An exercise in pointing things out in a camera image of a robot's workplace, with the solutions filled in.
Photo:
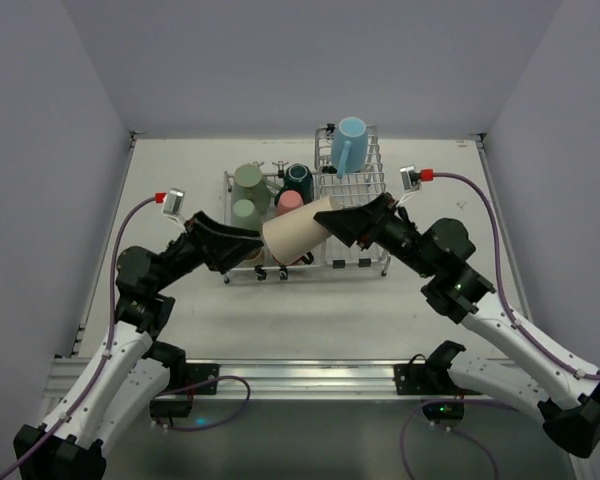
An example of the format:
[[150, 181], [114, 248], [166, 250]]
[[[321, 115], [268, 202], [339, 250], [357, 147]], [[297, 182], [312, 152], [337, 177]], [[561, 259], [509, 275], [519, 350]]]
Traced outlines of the tall beige cup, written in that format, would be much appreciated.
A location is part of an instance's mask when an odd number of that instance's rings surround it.
[[294, 261], [331, 237], [331, 233], [313, 219], [314, 215], [341, 208], [338, 200], [326, 196], [269, 220], [262, 227], [265, 246], [280, 262]]

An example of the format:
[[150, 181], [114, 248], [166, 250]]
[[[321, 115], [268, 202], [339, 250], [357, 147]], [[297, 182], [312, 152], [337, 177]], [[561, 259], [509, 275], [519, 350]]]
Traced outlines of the light blue mug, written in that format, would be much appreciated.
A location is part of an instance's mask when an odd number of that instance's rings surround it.
[[340, 180], [345, 175], [358, 173], [366, 163], [368, 131], [363, 120], [346, 117], [335, 127], [331, 145], [331, 163]]

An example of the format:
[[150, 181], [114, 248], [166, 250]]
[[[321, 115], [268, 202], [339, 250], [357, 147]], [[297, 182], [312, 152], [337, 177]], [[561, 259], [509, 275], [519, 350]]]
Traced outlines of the cream brown cup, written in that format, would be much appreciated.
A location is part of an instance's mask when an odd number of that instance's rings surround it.
[[266, 252], [264, 249], [260, 249], [254, 256], [248, 258], [242, 262], [246, 267], [254, 267], [257, 265], [263, 265], [266, 260]]

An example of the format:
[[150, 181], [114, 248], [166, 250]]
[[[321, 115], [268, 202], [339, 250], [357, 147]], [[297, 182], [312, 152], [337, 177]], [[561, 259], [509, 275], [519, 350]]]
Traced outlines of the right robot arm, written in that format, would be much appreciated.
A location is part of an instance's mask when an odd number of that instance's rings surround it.
[[480, 336], [516, 365], [509, 370], [446, 341], [428, 358], [430, 378], [476, 391], [538, 421], [560, 448], [588, 458], [600, 441], [600, 367], [578, 357], [508, 306], [502, 292], [472, 268], [476, 247], [457, 219], [419, 232], [389, 194], [366, 205], [321, 211], [314, 219], [347, 246], [378, 244], [427, 284], [439, 315]]

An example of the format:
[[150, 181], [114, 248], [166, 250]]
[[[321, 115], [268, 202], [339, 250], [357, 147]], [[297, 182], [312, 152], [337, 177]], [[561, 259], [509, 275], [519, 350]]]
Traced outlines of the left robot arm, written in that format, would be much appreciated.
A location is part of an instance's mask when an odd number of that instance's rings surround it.
[[185, 352], [158, 339], [175, 304], [163, 290], [200, 266], [225, 274], [262, 245], [259, 232], [198, 212], [161, 253], [140, 246], [116, 249], [106, 333], [41, 424], [17, 433], [21, 477], [102, 478], [115, 442], [150, 402], [168, 387], [187, 389]]

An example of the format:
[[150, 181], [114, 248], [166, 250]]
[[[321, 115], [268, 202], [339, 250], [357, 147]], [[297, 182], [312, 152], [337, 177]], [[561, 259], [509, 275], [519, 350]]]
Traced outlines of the light green cup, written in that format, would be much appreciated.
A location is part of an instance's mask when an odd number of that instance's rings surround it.
[[233, 226], [260, 232], [262, 230], [261, 215], [255, 204], [248, 199], [236, 201], [231, 210]]

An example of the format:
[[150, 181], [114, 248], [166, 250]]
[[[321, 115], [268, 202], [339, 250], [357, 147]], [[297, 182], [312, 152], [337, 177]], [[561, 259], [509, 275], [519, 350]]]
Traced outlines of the red mug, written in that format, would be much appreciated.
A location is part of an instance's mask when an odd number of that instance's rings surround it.
[[273, 262], [276, 265], [280, 265], [280, 266], [295, 266], [295, 265], [312, 265], [315, 261], [314, 255], [312, 252], [306, 252], [303, 256], [295, 259], [294, 261], [291, 262], [280, 262], [278, 258], [276, 258], [273, 255], [273, 252], [271, 250], [268, 251], [271, 259], [273, 260]]

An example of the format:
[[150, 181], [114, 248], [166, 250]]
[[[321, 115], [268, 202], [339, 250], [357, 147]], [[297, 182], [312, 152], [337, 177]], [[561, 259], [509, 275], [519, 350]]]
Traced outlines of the sage green mug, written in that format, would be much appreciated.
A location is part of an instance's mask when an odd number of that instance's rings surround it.
[[260, 215], [264, 215], [282, 186], [269, 180], [256, 164], [240, 165], [233, 174], [231, 201], [249, 200]]

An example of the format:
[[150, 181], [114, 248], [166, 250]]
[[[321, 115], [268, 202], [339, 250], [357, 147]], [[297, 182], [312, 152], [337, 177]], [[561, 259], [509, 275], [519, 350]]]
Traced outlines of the pink cup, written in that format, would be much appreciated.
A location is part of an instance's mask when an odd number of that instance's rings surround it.
[[295, 190], [285, 190], [277, 197], [276, 216], [282, 216], [304, 205], [302, 195]]

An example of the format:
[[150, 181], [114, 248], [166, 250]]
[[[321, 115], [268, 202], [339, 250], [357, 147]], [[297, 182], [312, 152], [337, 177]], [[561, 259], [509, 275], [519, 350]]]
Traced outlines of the dark teal mug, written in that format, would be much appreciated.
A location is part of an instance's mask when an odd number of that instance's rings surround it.
[[299, 193], [304, 204], [314, 201], [313, 175], [307, 166], [296, 163], [286, 170], [281, 191], [289, 190]]

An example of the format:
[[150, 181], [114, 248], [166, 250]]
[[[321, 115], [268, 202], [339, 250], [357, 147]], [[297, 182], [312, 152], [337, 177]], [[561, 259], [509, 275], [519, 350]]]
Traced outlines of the left controller box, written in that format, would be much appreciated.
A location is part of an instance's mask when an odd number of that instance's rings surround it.
[[187, 418], [192, 410], [190, 400], [155, 399], [149, 403], [149, 415], [156, 423], [174, 425], [174, 420]]

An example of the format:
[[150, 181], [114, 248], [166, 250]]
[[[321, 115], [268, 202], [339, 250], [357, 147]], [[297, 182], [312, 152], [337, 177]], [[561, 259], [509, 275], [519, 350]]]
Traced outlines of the controller box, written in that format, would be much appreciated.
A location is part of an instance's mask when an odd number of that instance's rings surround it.
[[465, 416], [465, 406], [462, 402], [423, 400], [420, 408], [431, 425], [449, 429], [458, 427]]
[[155, 399], [149, 403], [149, 415], [156, 423], [174, 425], [174, 420], [187, 418], [192, 410], [190, 400]]

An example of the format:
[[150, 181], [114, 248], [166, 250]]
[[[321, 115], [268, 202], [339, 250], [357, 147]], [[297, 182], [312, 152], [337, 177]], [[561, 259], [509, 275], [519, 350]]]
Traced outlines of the right controller box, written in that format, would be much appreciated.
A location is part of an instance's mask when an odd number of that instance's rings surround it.
[[423, 400], [420, 408], [431, 425], [449, 429], [458, 427], [465, 416], [465, 406], [462, 402]]

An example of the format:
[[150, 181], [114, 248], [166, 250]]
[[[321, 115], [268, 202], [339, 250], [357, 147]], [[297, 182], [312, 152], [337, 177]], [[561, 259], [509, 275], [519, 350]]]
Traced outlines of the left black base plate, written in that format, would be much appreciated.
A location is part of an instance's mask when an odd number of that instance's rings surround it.
[[189, 395], [207, 395], [212, 396], [217, 392], [217, 384], [211, 382], [219, 376], [220, 365], [217, 363], [187, 363], [186, 374], [184, 376], [184, 386], [195, 385], [208, 381], [202, 387], [193, 389]]

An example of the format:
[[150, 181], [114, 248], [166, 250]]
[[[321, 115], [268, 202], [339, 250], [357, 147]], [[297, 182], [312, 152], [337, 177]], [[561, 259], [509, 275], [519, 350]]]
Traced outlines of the aluminium mounting rail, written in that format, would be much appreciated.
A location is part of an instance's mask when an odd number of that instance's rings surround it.
[[[424, 387], [408, 387], [398, 394], [394, 365], [409, 360], [203, 360], [197, 364], [216, 363], [220, 376], [239, 376], [248, 381], [251, 400], [411, 400], [449, 398], [452, 394], [425, 393]], [[50, 411], [68, 392], [88, 359], [56, 359], [52, 363], [42, 394], [43, 414]], [[242, 400], [245, 387], [236, 380], [218, 382], [213, 395], [194, 395], [200, 400]]]

